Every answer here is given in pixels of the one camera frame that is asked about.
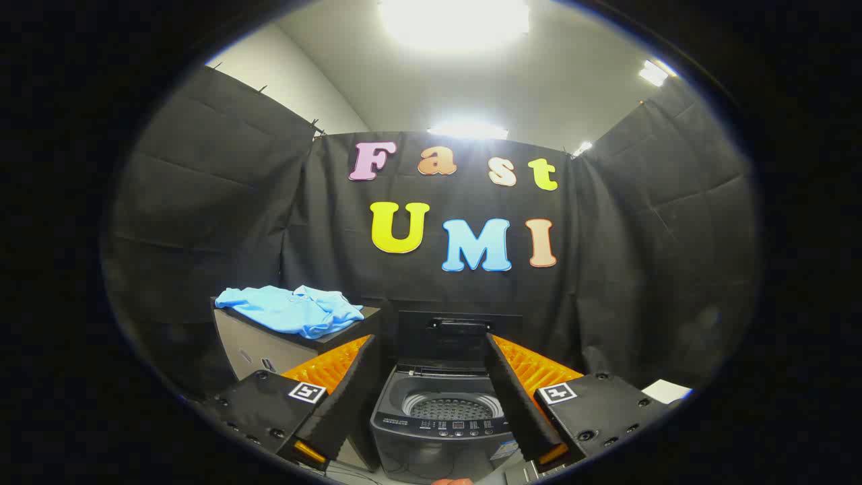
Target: peach letter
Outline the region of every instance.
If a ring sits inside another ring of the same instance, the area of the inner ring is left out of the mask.
[[[488,172],[490,181],[499,186],[511,187],[517,181],[515,173],[512,172],[512,170],[515,170],[515,166],[512,165],[511,161],[494,157],[488,160],[488,168],[490,169],[490,172]]]
[[[453,161],[454,155],[452,150],[449,148],[425,148],[420,155],[422,156],[422,161],[419,162],[419,173],[423,175],[434,175],[436,173],[448,175],[458,170],[458,166]]]
[[[557,258],[551,254],[551,238],[548,230],[553,223],[547,219],[530,219],[524,223],[533,235],[533,257],[530,265],[537,268],[548,268],[557,264]]]

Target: light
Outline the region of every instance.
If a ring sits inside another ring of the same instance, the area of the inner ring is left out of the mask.
[[[505,140],[509,131],[488,123],[475,121],[456,121],[429,128],[432,135],[454,136],[456,138],[495,138]]]
[[[581,143],[581,146],[577,150],[575,150],[575,153],[572,154],[572,157],[576,157],[576,156],[582,154],[583,152],[589,150],[590,148],[592,148],[592,143],[583,142],[583,143]]]
[[[658,67],[661,67],[661,70],[670,74],[672,78],[677,77],[677,72],[674,71],[673,69],[671,69],[671,67],[668,66],[667,64],[665,64],[664,62],[662,62],[658,59],[653,59],[653,64],[655,64]]]
[[[662,71],[660,67],[648,60],[644,61],[644,69],[641,70],[639,74],[643,79],[646,79],[656,86],[663,85],[665,83],[665,79],[667,79],[667,72]]]
[[[386,30],[412,47],[455,53],[500,45],[529,31],[521,0],[383,0]]]

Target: folded shirt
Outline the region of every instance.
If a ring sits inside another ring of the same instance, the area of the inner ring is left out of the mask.
[[[316,339],[365,317],[362,305],[351,305],[341,292],[302,285],[294,291],[278,287],[228,288],[215,299],[216,308],[232,307],[267,328]]]

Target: orange soft pad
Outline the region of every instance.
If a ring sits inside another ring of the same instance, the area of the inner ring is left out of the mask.
[[[536,402],[536,389],[539,387],[552,386],[561,382],[571,381],[584,375],[560,365],[551,359],[536,354],[530,349],[525,349],[521,345],[511,343],[510,341],[500,338],[496,335],[491,335],[497,347],[502,351],[503,356],[509,361],[515,375],[518,376],[518,381],[527,391],[527,395],[533,400],[533,404],[541,411],[539,403]]]
[[[359,353],[359,348],[368,340],[370,335],[357,338],[351,342],[335,347],[329,352],[306,361],[295,368],[282,374],[283,377],[294,381],[308,382],[316,386],[323,386],[331,395],[338,387],[344,374],[353,363],[353,359]]]

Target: foam letter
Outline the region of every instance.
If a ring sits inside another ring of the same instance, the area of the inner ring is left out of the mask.
[[[453,161],[454,155],[452,150],[449,148],[425,148],[420,155],[422,156],[422,161],[419,162],[419,173],[423,175],[434,175],[436,173],[448,175],[458,170],[458,166]]]
[[[372,165],[383,170],[386,164],[386,152],[394,154],[398,148],[394,142],[357,143],[359,153],[356,155],[356,167],[348,176],[350,180],[374,180],[377,174],[372,172]]]
[[[554,173],[557,169],[553,165],[548,165],[547,160],[543,158],[537,158],[527,164],[527,167],[533,169],[533,179],[536,181],[536,185],[539,186],[540,189],[545,189],[547,191],[557,190],[557,182],[551,180],[548,177],[549,173]]]
[[[410,213],[410,233],[404,239],[392,237],[392,215],[398,211],[394,202],[375,202],[371,206],[372,242],[386,253],[409,253],[422,244],[422,232],[425,229],[425,212],[431,207],[422,202],[411,202],[404,206]]]
[[[485,271],[509,271],[512,263],[506,259],[506,229],[509,221],[506,219],[489,219],[482,228],[482,233],[476,238],[470,226],[464,219],[452,219],[443,223],[443,229],[449,233],[449,249],[443,269],[446,271],[461,271],[461,253],[470,265],[476,269],[482,255],[487,252],[482,269]]]
[[[548,268],[557,264],[557,258],[551,254],[551,238],[548,230],[553,223],[547,219],[530,219],[524,223],[533,235],[533,257],[530,265],[537,268]]]
[[[515,173],[512,172],[512,170],[515,170],[515,166],[512,165],[511,161],[494,157],[488,160],[488,168],[490,169],[490,172],[488,172],[490,181],[499,186],[511,187],[517,181]]]

